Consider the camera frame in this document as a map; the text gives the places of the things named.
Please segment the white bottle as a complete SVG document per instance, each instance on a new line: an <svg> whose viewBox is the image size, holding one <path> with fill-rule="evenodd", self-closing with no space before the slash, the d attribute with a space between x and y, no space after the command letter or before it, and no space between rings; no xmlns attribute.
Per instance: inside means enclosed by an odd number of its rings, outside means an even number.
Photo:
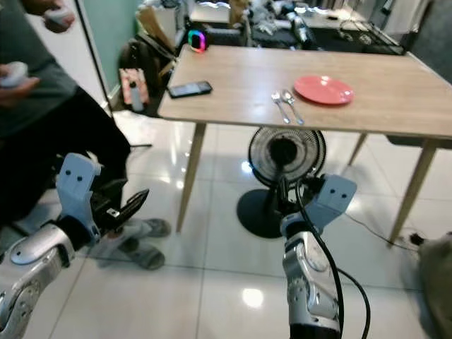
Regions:
<svg viewBox="0 0 452 339"><path fill-rule="evenodd" d="M144 110L144 100L141 96L141 90L138 82L130 81L129 83L129 97L131 108L136 113L140 113Z"/></svg>

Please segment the black standing fan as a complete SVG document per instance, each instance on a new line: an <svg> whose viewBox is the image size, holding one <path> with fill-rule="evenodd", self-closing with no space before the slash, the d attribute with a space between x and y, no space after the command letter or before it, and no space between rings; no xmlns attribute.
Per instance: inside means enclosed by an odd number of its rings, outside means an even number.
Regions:
<svg viewBox="0 0 452 339"><path fill-rule="evenodd" d="M326 161L323 133L310 129L261 127L252 136L248 162L262 189L246 191L239 197L237 217L242 227L258 238L280 238L280 177L297 181L315 177Z"/></svg>

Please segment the black speaker with rainbow light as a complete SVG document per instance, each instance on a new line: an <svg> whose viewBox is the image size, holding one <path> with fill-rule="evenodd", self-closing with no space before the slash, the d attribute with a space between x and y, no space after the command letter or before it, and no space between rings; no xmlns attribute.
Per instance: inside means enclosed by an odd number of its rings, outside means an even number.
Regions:
<svg viewBox="0 0 452 339"><path fill-rule="evenodd" d="M208 48L206 34L203 31L191 29L187 32L186 42L191 51L203 54Z"/></svg>

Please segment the black bulky bag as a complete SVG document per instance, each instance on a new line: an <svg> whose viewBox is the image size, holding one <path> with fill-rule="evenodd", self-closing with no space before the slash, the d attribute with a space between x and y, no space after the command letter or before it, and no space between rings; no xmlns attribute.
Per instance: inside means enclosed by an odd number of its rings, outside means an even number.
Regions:
<svg viewBox="0 0 452 339"><path fill-rule="evenodd" d="M117 68L144 71L149 90L159 91L167 87L170 80L169 72L165 71L164 67L175 59L177 55L164 41L146 33L139 33L123 46L117 59Z"/></svg>

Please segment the person's left hand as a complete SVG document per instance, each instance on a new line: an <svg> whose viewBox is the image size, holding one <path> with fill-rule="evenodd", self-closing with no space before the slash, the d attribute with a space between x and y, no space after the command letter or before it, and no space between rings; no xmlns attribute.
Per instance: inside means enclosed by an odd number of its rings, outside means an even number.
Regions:
<svg viewBox="0 0 452 339"><path fill-rule="evenodd" d="M52 4L47 10L49 10L49 9L61 8L61 7L65 7L65 8L67 8L67 9L69 9L69 7L67 6L67 4L64 3L64 1L58 0L58 1L55 1L54 4ZM43 18L43 22L44 22L45 27L46 27L49 31L55 32L55 33L62 33L62 32L68 31L68 29L70 29L71 26L75 23L75 20L76 20L76 18L75 18L75 14L74 14L74 13L73 13L73 16L70 17L70 18L68 19L68 23L67 23L66 26L63 26L63 25L55 25L55 23L49 22L48 20L45 20L45 19Z"/></svg>

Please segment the person's right hand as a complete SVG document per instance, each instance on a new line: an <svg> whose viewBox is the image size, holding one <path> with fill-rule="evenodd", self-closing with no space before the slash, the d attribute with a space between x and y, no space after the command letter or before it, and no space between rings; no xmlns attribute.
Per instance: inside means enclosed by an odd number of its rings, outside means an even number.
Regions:
<svg viewBox="0 0 452 339"><path fill-rule="evenodd" d="M16 106L17 103L29 96L39 82L39 78L31 77L21 81L17 87L0 88L0 107L9 109L9 107Z"/></svg>

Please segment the cluttered dark desk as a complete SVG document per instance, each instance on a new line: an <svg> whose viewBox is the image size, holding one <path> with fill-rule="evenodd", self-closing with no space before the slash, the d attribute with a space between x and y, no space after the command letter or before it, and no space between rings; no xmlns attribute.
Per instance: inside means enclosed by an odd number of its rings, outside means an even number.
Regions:
<svg viewBox="0 0 452 339"><path fill-rule="evenodd" d="M185 20L189 32L205 35L210 45L394 56L408 51L374 23L348 11L296 0L196 2Z"/></svg>

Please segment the olive green bean bag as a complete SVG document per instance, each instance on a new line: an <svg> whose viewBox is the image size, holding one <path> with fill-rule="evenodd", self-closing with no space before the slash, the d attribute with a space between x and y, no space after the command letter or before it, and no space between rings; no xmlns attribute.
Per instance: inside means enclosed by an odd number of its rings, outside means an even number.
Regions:
<svg viewBox="0 0 452 339"><path fill-rule="evenodd" d="M452 230L424 239L404 255L403 283L422 292L436 339L452 339Z"/></svg>

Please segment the person in grey shirt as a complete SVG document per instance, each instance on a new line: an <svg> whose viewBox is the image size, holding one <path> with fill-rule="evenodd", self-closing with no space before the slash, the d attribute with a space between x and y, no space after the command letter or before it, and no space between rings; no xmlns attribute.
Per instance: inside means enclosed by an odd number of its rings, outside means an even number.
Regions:
<svg viewBox="0 0 452 339"><path fill-rule="evenodd" d="M131 146L113 117L59 65L28 16L42 16L58 0L2 0L0 62L21 61L40 82L26 99L0 110L2 238L26 235L20 223L49 188L58 156L91 154L102 165L95 181L127 177Z"/></svg>

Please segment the brown cardboard box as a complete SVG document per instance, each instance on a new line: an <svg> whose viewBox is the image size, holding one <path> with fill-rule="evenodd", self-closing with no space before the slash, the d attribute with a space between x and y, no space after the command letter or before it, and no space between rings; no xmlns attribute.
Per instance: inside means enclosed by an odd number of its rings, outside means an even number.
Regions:
<svg viewBox="0 0 452 339"><path fill-rule="evenodd" d="M138 19L141 27L150 37L154 38L170 54L177 55L177 50L172 45L171 39L162 31L162 26L156 16L154 6L150 6L150 4L139 4L138 10L136 11L136 19Z"/></svg>

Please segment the black smartphone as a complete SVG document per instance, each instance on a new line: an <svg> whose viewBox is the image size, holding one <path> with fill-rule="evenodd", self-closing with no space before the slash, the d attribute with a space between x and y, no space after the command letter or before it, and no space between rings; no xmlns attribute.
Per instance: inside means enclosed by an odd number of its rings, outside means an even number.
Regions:
<svg viewBox="0 0 452 339"><path fill-rule="evenodd" d="M171 99L184 99L184 97L194 97L207 95L213 88L208 81L194 81L187 84L168 87L167 91Z"/></svg>

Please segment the grey slipper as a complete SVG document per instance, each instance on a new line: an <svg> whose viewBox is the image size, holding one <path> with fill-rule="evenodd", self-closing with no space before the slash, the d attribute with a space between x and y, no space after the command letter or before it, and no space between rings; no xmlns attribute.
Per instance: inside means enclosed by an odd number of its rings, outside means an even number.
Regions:
<svg viewBox="0 0 452 339"><path fill-rule="evenodd" d="M124 224L123 232L129 238L165 238L171 235L172 227L159 218L132 219Z"/></svg>
<svg viewBox="0 0 452 339"><path fill-rule="evenodd" d="M159 269L167 262L165 253L156 246L156 240L152 237L106 238L100 243L100 252L105 257L119 252L146 270Z"/></svg>

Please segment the red round plate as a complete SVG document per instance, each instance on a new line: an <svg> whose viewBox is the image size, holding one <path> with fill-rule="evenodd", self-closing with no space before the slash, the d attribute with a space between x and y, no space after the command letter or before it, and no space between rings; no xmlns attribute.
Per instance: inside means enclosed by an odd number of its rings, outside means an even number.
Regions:
<svg viewBox="0 0 452 339"><path fill-rule="evenodd" d="M292 88L304 99L323 105L346 105L355 99L350 85L330 76L301 76Z"/></svg>

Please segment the white handheld controller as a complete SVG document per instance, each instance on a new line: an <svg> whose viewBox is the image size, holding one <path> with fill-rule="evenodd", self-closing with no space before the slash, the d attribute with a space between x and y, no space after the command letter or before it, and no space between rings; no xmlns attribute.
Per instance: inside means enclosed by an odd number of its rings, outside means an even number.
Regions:
<svg viewBox="0 0 452 339"><path fill-rule="evenodd" d="M65 7L49 9L43 13L43 18L49 22L55 23L55 25L66 26L68 19L73 16L70 9Z"/></svg>
<svg viewBox="0 0 452 339"><path fill-rule="evenodd" d="M1 88L17 88L28 78L28 66L21 61L6 64L6 74L0 80Z"/></svg>

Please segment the pink patterned box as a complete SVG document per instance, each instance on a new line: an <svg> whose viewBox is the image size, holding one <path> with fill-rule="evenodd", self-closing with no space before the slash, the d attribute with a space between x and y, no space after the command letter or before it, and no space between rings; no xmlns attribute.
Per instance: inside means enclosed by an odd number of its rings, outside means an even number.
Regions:
<svg viewBox="0 0 452 339"><path fill-rule="evenodd" d="M126 104L129 109L131 108L130 97L129 97L129 83L130 81L138 82L141 90L141 96L144 100L144 109L148 106L149 94L148 94L148 84L146 84L144 71L140 69L119 69L119 78L121 82L121 93L123 97L123 103Z"/></svg>

